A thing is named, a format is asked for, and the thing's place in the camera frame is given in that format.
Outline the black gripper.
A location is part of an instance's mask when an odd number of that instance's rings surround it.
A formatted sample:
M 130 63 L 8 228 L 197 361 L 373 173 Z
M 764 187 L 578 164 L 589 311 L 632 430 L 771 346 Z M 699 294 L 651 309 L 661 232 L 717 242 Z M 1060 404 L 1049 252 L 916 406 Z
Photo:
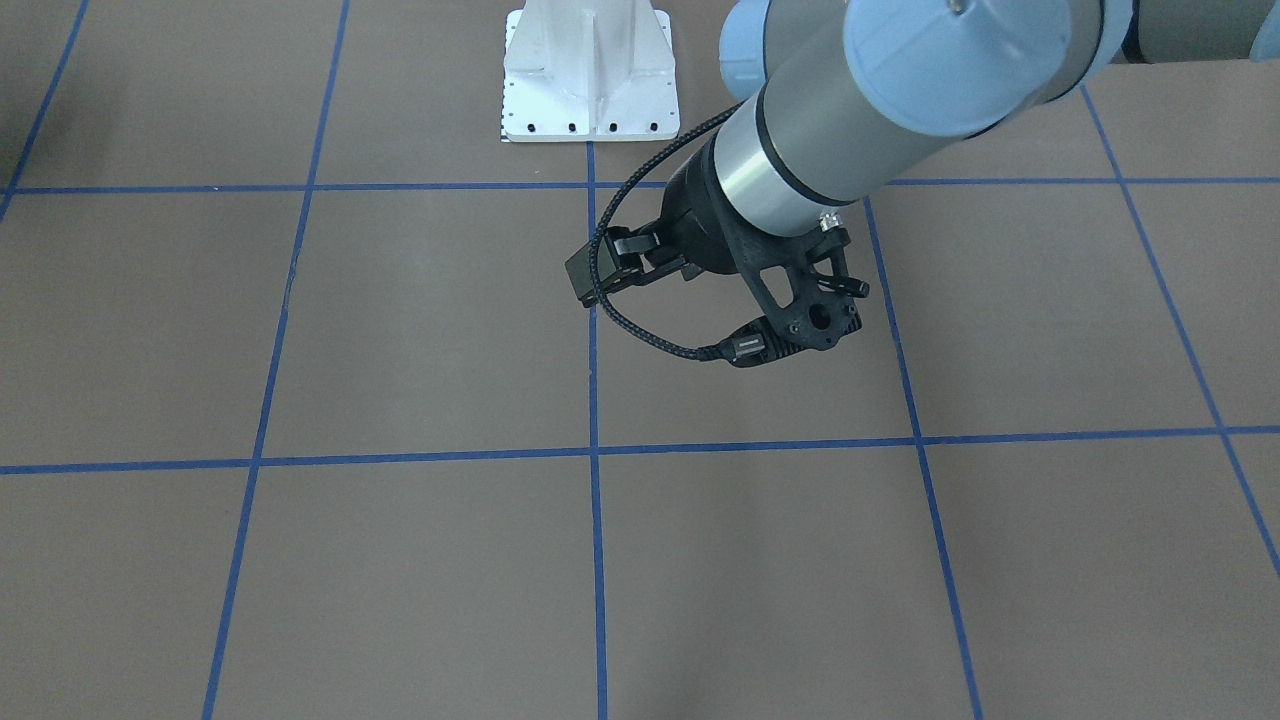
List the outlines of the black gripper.
M 718 174 L 713 135 L 669 178 L 655 233 L 609 228 L 596 249 L 596 275 L 607 295 L 657 282 L 673 273 L 691 281 L 701 273 L 753 277 L 771 268 L 815 281 L 850 281 L 844 250 L 849 233 L 823 231 L 818 219 L 800 234 L 773 234 L 733 208 Z M 564 263 L 576 300 L 596 305 L 585 243 Z

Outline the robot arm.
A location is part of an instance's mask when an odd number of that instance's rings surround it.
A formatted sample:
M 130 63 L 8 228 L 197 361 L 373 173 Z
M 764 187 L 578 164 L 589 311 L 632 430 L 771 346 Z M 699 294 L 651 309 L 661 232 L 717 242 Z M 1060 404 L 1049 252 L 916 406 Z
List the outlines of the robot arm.
M 1275 1 L 741 1 L 719 45 L 736 105 L 664 149 L 701 141 L 660 215 L 607 227 L 570 282 L 590 307 L 691 269 L 768 313 L 827 310 L 861 290 L 823 215 L 1111 63 L 1276 58 Z

